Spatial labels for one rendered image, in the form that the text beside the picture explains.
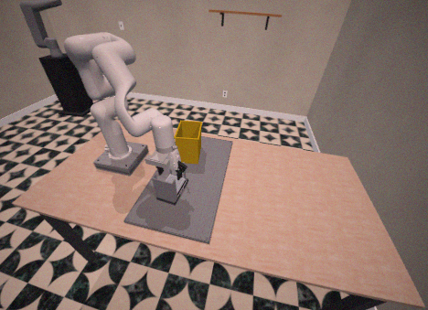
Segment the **yellow open-top bin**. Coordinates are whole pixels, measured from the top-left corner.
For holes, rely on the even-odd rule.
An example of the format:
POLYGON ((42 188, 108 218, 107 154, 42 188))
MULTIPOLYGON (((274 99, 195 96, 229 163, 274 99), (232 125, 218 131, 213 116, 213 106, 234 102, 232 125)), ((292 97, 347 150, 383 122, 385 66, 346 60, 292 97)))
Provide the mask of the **yellow open-top bin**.
POLYGON ((174 138, 181 163, 198 164, 201 149, 201 126, 202 122, 180 121, 174 138))

